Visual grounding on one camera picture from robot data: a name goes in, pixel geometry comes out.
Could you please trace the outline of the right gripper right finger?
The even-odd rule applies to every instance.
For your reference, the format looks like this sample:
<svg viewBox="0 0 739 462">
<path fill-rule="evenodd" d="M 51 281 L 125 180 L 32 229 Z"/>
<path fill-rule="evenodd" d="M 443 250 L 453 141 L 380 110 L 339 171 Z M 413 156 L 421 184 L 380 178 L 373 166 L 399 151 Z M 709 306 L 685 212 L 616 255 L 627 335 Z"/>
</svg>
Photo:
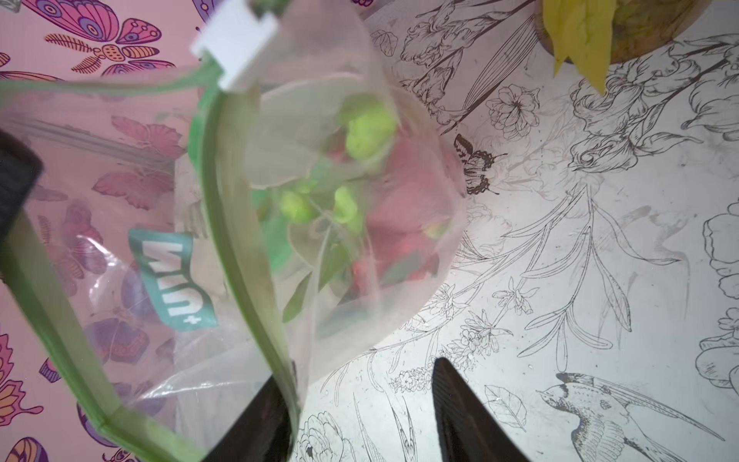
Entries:
<svg viewBox="0 0 739 462">
<path fill-rule="evenodd" d="M 527 462 L 448 359 L 435 360 L 431 384 L 442 460 Z"/>
</svg>

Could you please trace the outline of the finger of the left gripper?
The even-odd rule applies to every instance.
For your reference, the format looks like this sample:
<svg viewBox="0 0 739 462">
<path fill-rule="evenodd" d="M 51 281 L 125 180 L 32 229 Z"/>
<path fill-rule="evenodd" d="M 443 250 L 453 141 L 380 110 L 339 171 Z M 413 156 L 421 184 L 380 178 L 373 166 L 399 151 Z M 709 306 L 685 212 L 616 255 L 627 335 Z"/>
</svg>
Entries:
<svg viewBox="0 0 739 462">
<path fill-rule="evenodd" d="M 43 172 L 42 160 L 6 131 L 1 131 L 1 230 L 4 242 Z"/>
</svg>

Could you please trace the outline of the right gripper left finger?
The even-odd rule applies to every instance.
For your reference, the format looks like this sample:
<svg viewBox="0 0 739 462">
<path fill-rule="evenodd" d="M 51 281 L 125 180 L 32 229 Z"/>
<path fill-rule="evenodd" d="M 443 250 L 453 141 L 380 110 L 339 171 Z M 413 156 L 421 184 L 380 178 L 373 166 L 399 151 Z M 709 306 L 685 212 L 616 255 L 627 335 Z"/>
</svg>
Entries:
<svg viewBox="0 0 739 462">
<path fill-rule="evenodd" d="M 283 462 L 293 429 L 288 406 L 271 377 L 203 462 Z"/>
</svg>

